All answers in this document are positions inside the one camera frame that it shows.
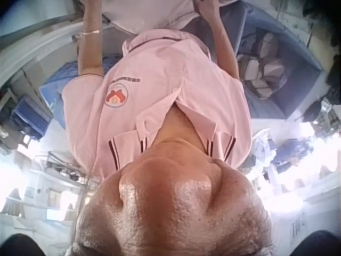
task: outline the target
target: woman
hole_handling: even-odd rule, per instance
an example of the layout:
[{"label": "woman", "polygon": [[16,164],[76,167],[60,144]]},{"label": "woman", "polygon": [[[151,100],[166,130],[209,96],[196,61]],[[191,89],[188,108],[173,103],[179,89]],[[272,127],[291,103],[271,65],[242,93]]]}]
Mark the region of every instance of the woman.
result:
[{"label": "woman", "polygon": [[195,1],[218,65],[195,36],[147,31],[102,77],[101,1],[86,0],[79,77],[63,91],[73,154],[104,181],[68,255],[266,255],[271,222],[233,168],[250,115],[218,0]]}]

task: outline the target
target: red logo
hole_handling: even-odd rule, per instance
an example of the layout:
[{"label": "red logo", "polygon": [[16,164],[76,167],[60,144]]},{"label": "red logo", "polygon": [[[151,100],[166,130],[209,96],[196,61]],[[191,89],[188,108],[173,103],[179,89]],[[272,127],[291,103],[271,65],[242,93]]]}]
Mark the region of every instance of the red logo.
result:
[{"label": "red logo", "polygon": [[110,87],[105,98],[105,104],[109,107],[118,108],[124,105],[128,98],[128,91],[122,84]]}]

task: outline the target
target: bracelet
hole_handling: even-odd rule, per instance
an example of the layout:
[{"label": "bracelet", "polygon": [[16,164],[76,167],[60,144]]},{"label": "bracelet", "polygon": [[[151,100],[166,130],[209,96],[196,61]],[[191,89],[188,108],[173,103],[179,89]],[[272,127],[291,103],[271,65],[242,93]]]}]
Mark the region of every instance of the bracelet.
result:
[{"label": "bracelet", "polygon": [[92,34],[99,34],[100,32],[102,32],[102,29],[94,30],[91,32],[82,32],[82,34],[83,34],[83,36],[87,36],[87,35],[92,35]]}]

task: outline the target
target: pink polo shirt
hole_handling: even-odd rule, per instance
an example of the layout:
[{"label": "pink polo shirt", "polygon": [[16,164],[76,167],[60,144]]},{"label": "pink polo shirt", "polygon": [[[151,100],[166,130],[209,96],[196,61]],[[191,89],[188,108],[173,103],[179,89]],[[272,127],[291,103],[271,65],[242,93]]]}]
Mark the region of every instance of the pink polo shirt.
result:
[{"label": "pink polo shirt", "polygon": [[103,178],[149,148],[175,103],[207,154],[233,168],[251,148],[242,83],[210,60],[195,36],[156,29],[126,41],[124,57],[103,78],[79,76],[62,96],[74,157]]}]

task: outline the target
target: neck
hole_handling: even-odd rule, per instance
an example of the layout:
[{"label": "neck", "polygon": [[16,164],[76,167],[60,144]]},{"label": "neck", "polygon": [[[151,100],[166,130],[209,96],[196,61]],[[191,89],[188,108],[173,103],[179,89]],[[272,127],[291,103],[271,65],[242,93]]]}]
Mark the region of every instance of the neck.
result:
[{"label": "neck", "polygon": [[185,140],[203,153],[206,153],[205,147],[193,124],[176,105],[173,105],[167,113],[164,123],[158,131],[153,144],[168,139]]}]

